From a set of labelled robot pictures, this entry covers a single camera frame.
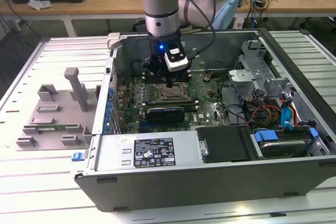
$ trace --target metal frame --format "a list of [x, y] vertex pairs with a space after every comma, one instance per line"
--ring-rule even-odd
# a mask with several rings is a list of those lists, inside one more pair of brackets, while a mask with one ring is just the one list
[[[247, 12], [238, 12], [235, 14], [234, 29], [242, 29]], [[333, 17], [336, 16], [335, 12], [300, 12], [300, 13], [286, 13], [286, 12], [264, 12], [263, 17]], [[18, 20], [15, 15], [3, 15], [5, 20]], [[75, 20], [80, 19], [133, 19], [144, 18], [143, 13], [118, 13], [118, 14], [59, 14], [59, 15], [23, 15], [24, 20], [62, 20], [68, 32], [69, 37], [77, 37], [77, 32], [74, 26]]]

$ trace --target table leg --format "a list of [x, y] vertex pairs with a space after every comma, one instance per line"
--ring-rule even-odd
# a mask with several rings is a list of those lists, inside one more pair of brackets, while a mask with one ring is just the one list
[[246, 18], [245, 14], [236, 13], [233, 29], [242, 29], [245, 18]]
[[105, 19], [105, 21], [107, 26], [107, 32], [111, 33], [112, 32], [111, 21], [109, 19]]
[[74, 26], [74, 21], [72, 19], [64, 19], [63, 20], [65, 28], [68, 32], [69, 37], [77, 37], [77, 32]]
[[21, 32], [18, 20], [7, 20], [8, 25], [17, 33]]

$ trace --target blue latch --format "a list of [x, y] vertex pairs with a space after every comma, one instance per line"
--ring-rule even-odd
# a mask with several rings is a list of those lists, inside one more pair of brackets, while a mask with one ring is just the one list
[[105, 116], [106, 115], [109, 116], [109, 115], [111, 115], [111, 113], [112, 113], [112, 111], [109, 108], [105, 109]]
[[103, 130], [104, 131], [109, 131], [110, 127], [108, 127], [107, 125], [103, 125]]
[[110, 122], [110, 118], [108, 116], [104, 117], [104, 123], [109, 123]]
[[84, 161], [84, 160], [85, 160], [85, 158], [84, 158], [84, 153], [83, 152], [75, 152], [72, 155], [72, 158], [71, 158], [71, 161], [73, 161], [73, 162]]
[[272, 130], [258, 131], [257, 133], [254, 134], [254, 137], [256, 138], [257, 142], [275, 141], [279, 139], [277, 133]]
[[293, 129], [293, 126], [290, 125], [291, 117], [292, 117], [291, 109], [288, 108], [288, 107], [283, 108], [282, 111], [281, 111], [281, 125], [283, 127], [289, 128], [290, 130]]
[[112, 105], [113, 105], [112, 102], [107, 102], [107, 103], [106, 103], [106, 107], [107, 107], [107, 108], [112, 108]]
[[114, 95], [115, 94], [115, 90], [113, 88], [109, 88], [109, 95]]
[[310, 133], [313, 136], [314, 139], [317, 139], [319, 136], [319, 133], [317, 132], [317, 130], [315, 128], [310, 128]]

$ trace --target red wire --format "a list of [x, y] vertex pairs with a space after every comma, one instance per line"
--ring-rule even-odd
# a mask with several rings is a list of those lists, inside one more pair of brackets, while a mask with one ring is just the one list
[[272, 106], [272, 105], [262, 105], [262, 106], [259, 106], [254, 112], [253, 114], [251, 115], [251, 118], [253, 118], [253, 116], [257, 113], [257, 111], [261, 108], [267, 108], [267, 107], [270, 107], [270, 108], [273, 108], [273, 109], [276, 109], [277, 111], [281, 112], [281, 110], [276, 107], [276, 106]]

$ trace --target label sticker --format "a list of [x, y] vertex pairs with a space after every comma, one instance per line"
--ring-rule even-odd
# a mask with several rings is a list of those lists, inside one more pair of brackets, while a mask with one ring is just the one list
[[173, 139], [155, 138], [134, 141], [134, 167], [176, 165]]

